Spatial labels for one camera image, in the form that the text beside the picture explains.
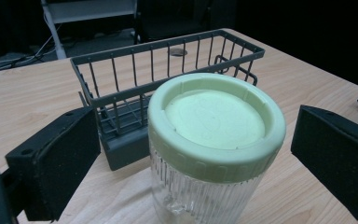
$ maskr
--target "wooden table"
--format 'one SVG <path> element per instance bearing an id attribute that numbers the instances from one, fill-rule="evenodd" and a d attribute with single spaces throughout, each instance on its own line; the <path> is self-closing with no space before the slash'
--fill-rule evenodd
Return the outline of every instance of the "wooden table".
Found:
<path id="1" fill-rule="evenodd" d="M 254 63 L 257 87 L 281 107 L 287 135 L 240 223 L 357 223 L 350 212 L 290 151 L 300 105 L 335 112 L 358 123 L 358 86 L 250 37 L 266 50 Z M 0 172 L 5 155 L 61 114 L 81 107 L 69 59 L 0 71 Z M 21 213 L 20 223 L 28 223 Z M 102 153 L 58 223 L 158 223 L 150 191 L 149 159 L 117 171 Z"/>

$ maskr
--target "chair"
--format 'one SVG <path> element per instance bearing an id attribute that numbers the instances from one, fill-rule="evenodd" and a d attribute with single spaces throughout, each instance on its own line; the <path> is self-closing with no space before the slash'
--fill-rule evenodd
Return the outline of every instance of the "chair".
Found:
<path id="1" fill-rule="evenodd" d="M 209 30 L 211 0 L 138 0 L 134 44 Z"/>

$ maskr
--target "ribbed transparent container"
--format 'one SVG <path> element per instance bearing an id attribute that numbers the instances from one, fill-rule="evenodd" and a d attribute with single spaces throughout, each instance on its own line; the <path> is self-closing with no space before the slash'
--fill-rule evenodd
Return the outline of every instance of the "ribbed transparent container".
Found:
<path id="1" fill-rule="evenodd" d="M 237 223 L 285 137 L 280 108 L 255 86 L 217 74 L 175 77 L 148 108 L 159 220 Z"/>

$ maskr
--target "metal leg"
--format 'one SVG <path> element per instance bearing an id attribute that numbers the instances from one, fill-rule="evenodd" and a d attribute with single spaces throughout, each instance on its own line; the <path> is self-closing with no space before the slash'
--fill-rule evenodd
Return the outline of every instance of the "metal leg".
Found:
<path id="1" fill-rule="evenodd" d="M 65 53 L 65 50 L 62 47 L 60 38 L 58 37 L 57 30 L 55 28 L 55 24 L 54 24 L 53 19 L 51 17 L 51 13 L 48 10 L 48 4 L 46 3 L 46 0 L 41 0 L 41 4 L 42 4 L 43 11 L 45 12 L 45 18 L 46 18 L 46 22 L 48 24 L 48 28 L 50 29 L 51 35 L 53 36 L 53 40 L 54 40 L 55 48 L 56 48 L 57 58 L 58 59 L 65 59 L 66 58 L 66 53 Z"/>

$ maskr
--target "light green jar lid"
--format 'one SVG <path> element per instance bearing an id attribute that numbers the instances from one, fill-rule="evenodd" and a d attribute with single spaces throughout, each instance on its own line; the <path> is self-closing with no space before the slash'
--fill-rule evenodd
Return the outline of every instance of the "light green jar lid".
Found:
<path id="1" fill-rule="evenodd" d="M 148 107 L 151 150 L 184 175 L 214 183 L 258 177 L 286 126 L 277 104 L 235 77 L 190 74 L 162 84 Z"/>

